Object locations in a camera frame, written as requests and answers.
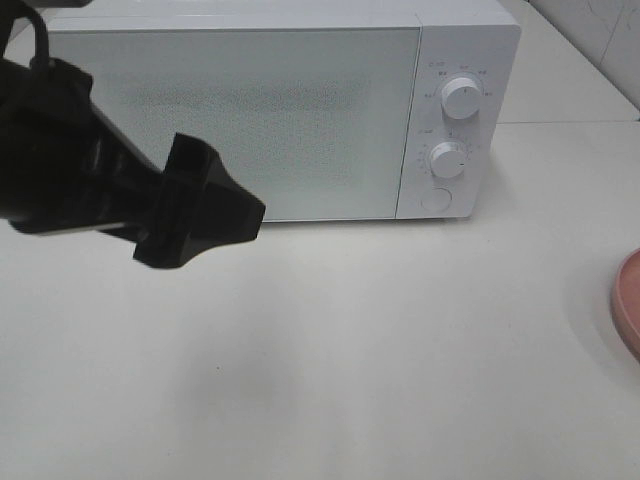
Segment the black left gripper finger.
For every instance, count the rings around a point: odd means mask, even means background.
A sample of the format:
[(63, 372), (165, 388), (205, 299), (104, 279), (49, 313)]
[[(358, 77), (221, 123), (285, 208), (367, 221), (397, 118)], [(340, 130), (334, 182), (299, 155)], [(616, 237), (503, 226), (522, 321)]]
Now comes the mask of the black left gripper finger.
[(238, 184), (222, 164), (213, 165), (194, 215), (194, 255), (257, 238), (266, 205)]

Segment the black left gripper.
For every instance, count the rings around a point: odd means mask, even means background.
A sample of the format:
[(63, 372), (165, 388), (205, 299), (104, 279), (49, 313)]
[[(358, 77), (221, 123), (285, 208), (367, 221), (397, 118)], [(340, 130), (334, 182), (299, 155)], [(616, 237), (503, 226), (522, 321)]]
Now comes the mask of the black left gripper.
[(135, 260), (179, 268), (223, 243), (206, 190), (220, 167), (207, 143), (177, 133), (158, 168), (92, 104), (92, 77), (59, 59), (1, 63), (1, 217), (34, 236), (96, 231)]

